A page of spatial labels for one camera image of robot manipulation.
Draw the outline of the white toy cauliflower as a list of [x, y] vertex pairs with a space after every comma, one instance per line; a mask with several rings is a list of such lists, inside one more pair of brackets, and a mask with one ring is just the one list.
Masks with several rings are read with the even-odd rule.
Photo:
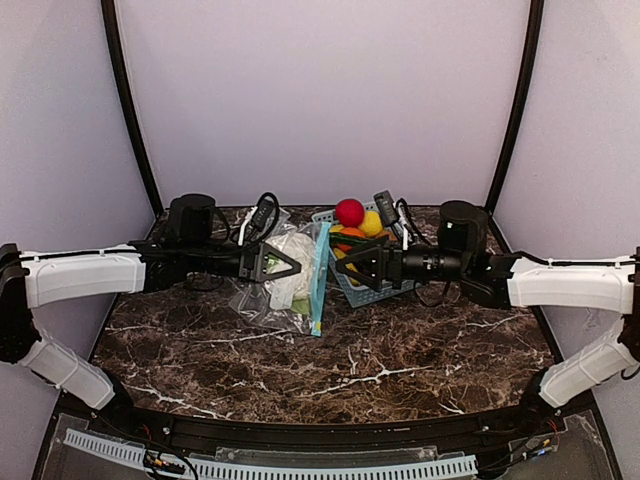
[[269, 307], [309, 316], [315, 241], [304, 233], [290, 232], [268, 238], [267, 243], [301, 266], [301, 271], [295, 275], [265, 283], [270, 295]]

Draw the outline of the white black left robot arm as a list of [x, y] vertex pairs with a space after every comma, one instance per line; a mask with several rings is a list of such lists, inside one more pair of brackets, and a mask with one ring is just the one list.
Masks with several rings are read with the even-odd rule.
[[267, 192], [247, 220], [257, 238], [215, 240], [213, 223], [226, 218], [214, 198], [193, 193], [171, 202], [157, 241], [55, 253], [2, 245], [2, 362], [29, 369], [95, 411], [129, 407], [131, 399], [114, 376], [35, 326], [34, 309], [81, 297], [162, 291], [196, 273], [259, 283], [296, 275], [301, 264], [267, 241], [279, 217], [278, 200]]

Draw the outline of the clear zip top bag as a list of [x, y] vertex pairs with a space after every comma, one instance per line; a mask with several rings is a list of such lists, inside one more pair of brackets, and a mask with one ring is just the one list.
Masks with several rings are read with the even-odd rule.
[[258, 259], [266, 279], [234, 285], [237, 292], [229, 307], [253, 326], [319, 337], [329, 263], [326, 222], [300, 226], [291, 214], [279, 210], [267, 248]]

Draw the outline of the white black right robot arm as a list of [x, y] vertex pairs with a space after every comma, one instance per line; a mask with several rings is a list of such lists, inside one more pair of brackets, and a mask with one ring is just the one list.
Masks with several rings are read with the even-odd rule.
[[439, 210], [437, 243], [400, 245], [380, 238], [353, 248], [337, 272], [373, 290], [389, 282], [456, 282], [471, 302], [494, 309], [531, 306], [613, 311], [618, 320], [578, 353], [536, 374], [521, 404], [548, 412], [614, 375], [639, 365], [639, 256], [603, 260], [541, 259], [486, 249], [489, 217], [465, 201]]

